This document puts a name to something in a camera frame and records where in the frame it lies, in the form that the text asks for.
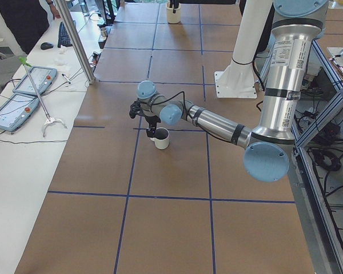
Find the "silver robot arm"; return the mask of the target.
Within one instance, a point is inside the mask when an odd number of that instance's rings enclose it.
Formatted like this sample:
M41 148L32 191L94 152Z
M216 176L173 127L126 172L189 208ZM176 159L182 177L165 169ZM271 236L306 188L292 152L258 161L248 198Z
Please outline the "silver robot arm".
M327 1L274 1L275 38L258 126L245 150L249 175L275 182L286 175L295 144L292 123L314 39L324 30Z
M155 136L158 123L174 125L185 120L223 142L242 148L249 145L250 128L195 105L185 99L183 91L180 94L181 100L174 100L173 96L166 98L157 91L152 81L142 81L138 84L137 100L131 104L129 116L134 119L138 115L146 119L149 124L146 130L148 137Z

